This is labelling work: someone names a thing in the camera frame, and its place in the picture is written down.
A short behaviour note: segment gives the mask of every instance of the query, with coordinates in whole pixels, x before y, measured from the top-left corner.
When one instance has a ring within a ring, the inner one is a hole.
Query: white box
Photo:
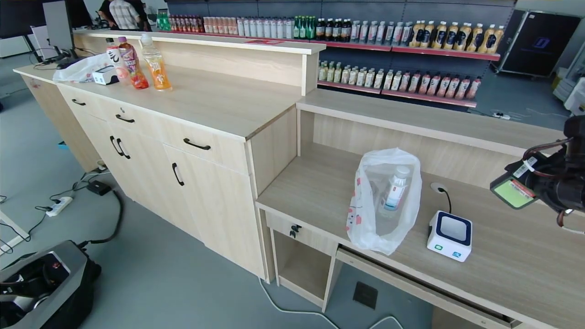
[[[472,228],[471,221],[439,210],[429,224],[426,247],[464,262],[472,252]]]

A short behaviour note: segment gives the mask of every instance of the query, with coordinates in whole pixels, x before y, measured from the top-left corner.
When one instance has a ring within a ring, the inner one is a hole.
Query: orange juice bottle
[[[140,41],[142,42],[142,55],[148,64],[152,80],[154,81],[154,87],[156,90],[171,91],[173,87],[164,69],[163,55],[153,45],[152,38],[148,33],[142,33]]]

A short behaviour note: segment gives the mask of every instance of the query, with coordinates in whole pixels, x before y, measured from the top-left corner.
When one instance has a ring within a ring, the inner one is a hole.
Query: white bag
[[[56,70],[53,75],[53,81],[75,83],[94,82],[93,73],[108,65],[111,64],[108,55],[105,53],[86,57],[67,68]]]
[[[412,173],[407,178],[407,190],[392,219],[382,216],[377,219],[378,204],[398,165],[409,167]],[[354,185],[346,226],[349,239],[360,249],[386,255],[393,253],[414,226],[418,215],[422,190],[421,162],[399,148],[368,152],[356,171]]]

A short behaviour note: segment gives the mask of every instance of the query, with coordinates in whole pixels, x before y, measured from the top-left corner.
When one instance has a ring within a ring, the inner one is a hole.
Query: cabinet door
[[[177,163],[201,241],[255,275],[264,275],[250,177],[164,145]]]
[[[164,146],[158,140],[112,125],[116,137],[121,140],[128,166],[140,178],[143,190],[140,198],[143,206],[181,230],[200,239],[191,211],[183,196],[177,165],[167,159]]]
[[[116,137],[107,122],[83,113],[79,109],[71,109],[83,131],[98,151],[99,156],[116,179],[124,193],[134,201],[140,202],[141,187],[133,172],[125,166],[124,156],[116,143]]]

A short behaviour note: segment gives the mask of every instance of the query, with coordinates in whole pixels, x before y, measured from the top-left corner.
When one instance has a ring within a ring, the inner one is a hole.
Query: white device
[[[93,72],[94,82],[98,84],[108,85],[118,82],[116,75],[116,68],[112,65],[101,68]]]
[[[472,222],[437,211],[429,224],[426,247],[459,262],[464,262],[472,252]]]
[[[55,217],[59,215],[60,212],[65,209],[65,207],[73,201],[73,198],[70,197],[62,197],[59,199],[59,203],[55,203],[51,206],[52,210],[47,211],[47,216]]]

